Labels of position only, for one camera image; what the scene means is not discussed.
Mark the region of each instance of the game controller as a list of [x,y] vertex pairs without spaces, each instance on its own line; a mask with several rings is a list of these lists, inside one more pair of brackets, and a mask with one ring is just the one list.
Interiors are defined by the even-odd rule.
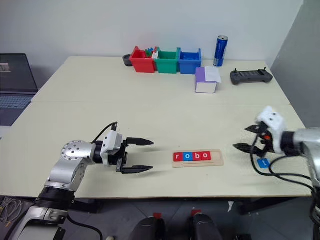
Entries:
[[269,83],[273,76],[264,69],[259,69],[256,71],[237,71],[235,69],[230,73],[231,82],[233,85],[238,85],[241,83]]

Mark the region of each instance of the green bin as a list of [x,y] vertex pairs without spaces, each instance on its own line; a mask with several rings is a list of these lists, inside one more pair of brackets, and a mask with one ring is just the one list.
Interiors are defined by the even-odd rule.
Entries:
[[179,51],[181,49],[177,47],[176,51],[161,51],[159,47],[158,58],[156,58],[155,64],[160,74],[176,74],[178,71]]

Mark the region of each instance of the soda can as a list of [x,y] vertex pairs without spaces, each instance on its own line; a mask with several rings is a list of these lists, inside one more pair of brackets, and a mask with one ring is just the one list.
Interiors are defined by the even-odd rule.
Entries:
[[216,48],[214,54],[213,65],[216,67],[221,67],[224,63],[225,53],[227,49],[228,37],[227,36],[218,36],[216,40]]

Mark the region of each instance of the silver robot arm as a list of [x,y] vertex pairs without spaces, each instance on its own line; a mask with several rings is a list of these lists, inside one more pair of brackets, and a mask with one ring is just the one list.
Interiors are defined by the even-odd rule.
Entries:
[[[255,133],[256,140],[253,145],[237,143],[233,146],[238,150],[263,158],[268,152],[285,154],[286,156],[302,156],[307,159],[310,179],[312,182],[312,206],[310,218],[315,223],[317,239],[320,236],[320,128],[299,129],[296,132],[287,131],[284,119],[279,113],[267,106],[256,118],[256,125],[249,126],[245,130]],[[255,146],[257,139],[264,144],[263,149]],[[258,171],[263,176],[275,176]]]
[[129,144],[146,146],[154,143],[132,137],[123,140],[116,129],[117,123],[103,141],[88,143],[74,140],[62,148],[59,161],[53,167],[33,206],[21,220],[13,240],[63,239],[65,230],[58,225],[65,222],[88,165],[116,165],[116,171],[123,174],[136,174],[152,169],[151,166],[143,165],[125,167],[128,156],[126,147]]

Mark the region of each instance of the black cable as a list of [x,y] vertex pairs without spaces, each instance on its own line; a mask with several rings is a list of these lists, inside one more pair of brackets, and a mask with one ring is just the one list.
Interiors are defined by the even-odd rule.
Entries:
[[320,228],[318,225],[313,225],[313,240],[320,240]]
[[72,223],[72,224],[74,224],[74,225],[77,225],[77,226],[79,226],[79,227],[83,227],[83,228],[87,228],[87,229],[91,229],[91,230],[96,231],[96,232],[99,234],[99,236],[100,236],[100,240],[103,240],[103,239],[104,239],[104,236],[102,235],[102,232],[101,232],[98,228],[95,228],[94,226],[86,225],[86,224],[83,224],[83,223],[79,223],[79,222],[73,220],[73,219],[70,217],[70,215],[68,215],[68,216],[66,217],[66,219],[68,219],[69,222]]
[[300,177],[300,178],[307,178],[307,179],[308,179],[307,176],[302,175],[302,174],[298,174],[298,173],[274,173],[274,174],[272,174],[272,173],[264,173],[264,172],[262,172],[262,171],[259,171],[259,170],[257,169],[257,167],[256,167],[255,160],[254,160],[254,149],[255,149],[255,146],[256,146],[257,141],[258,141],[258,135],[256,135],[256,137],[255,137],[255,139],[254,139],[254,141],[253,141],[253,143],[252,143],[252,146],[251,146],[251,148],[250,148],[250,160],[251,160],[251,164],[252,164],[253,169],[254,169],[258,174],[260,174],[260,175],[262,175],[262,176],[272,176],[272,177],[275,177],[275,175],[277,175],[277,176],[293,176],[293,177]]
[[310,206],[310,212],[309,212],[309,217],[312,220],[312,222],[314,223],[314,225],[316,225],[318,228],[320,228],[320,219],[318,216],[315,216],[315,209],[316,209],[316,205],[319,202],[318,197],[317,197],[317,193],[315,191],[312,192],[312,202],[311,202],[311,206]]
[[9,228],[8,232],[6,233],[4,240],[9,240],[10,236],[12,234],[12,232],[14,231],[14,229],[16,229],[18,223],[20,223],[20,221],[26,216],[28,212],[28,209],[24,211],[24,213],[22,213],[13,223],[12,226]]
[[[293,183],[293,184],[298,184],[298,185],[305,186],[306,188],[310,189],[311,192],[313,192],[314,189],[313,189],[313,187],[311,187],[310,185],[305,184],[305,183],[303,183],[303,182],[294,181],[294,180],[291,180],[291,179],[287,179],[287,178],[281,177],[281,176],[279,176],[278,173],[275,173],[275,172],[272,170],[273,164],[275,164],[276,162],[278,162],[278,161],[280,161],[280,160],[283,160],[283,159],[285,159],[285,158],[290,158],[290,157],[295,157],[295,156],[280,156],[280,157],[276,158],[275,160],[273,160],[273,161],[271,162],[270,166],[269,166],[269,171],[270,171],[270,173],[271,173],[274,177],[276,177],[276,178],[278,178],[278,179],[281,179],[281,180],[286,181],[286,182],[289,182],[289,183]],[[302,174],[297,174],[297,176],[295,176],[295,177],[302,177],[302,178],[311,180],[310,177],[305,176],[305,175],[302,175]]]
[[[280,156],[278,158],[276,158],[275,160],[273,160],[269,166],[269,171],[270,173],[272,174],[275,174],[275,175],[278,175],[278,173],[275,173],[273,170],[272,170],[272,165],[275,164],[276,162],[282,160],[282,159],[285,159],[285,158],[292,158],[292,157],[296,157],[297,155],[288,155],[288,156]],[[308,179],[311,181],[311,178],[309,176],[306,176],[306,175],[303,175],[303,174],[296,174],[295,177],[301,177],[301,178],[305,178],[305,179]]]
[[98,136],[95,137],[95,139],[94,139],[91,143],[92,143],[92,144],[95,144],[96,141],[100,138],[100,136],[101,136],[108,128],[110,128],[111,126],[113,126],[112,128],[115,127],[115,129],[117,129],[117,124],[118,124],[117,121],[115,121],[115,122],[113,122],[113,123],[110,123],[108,126],[106,126],[106,127],[98,134]]

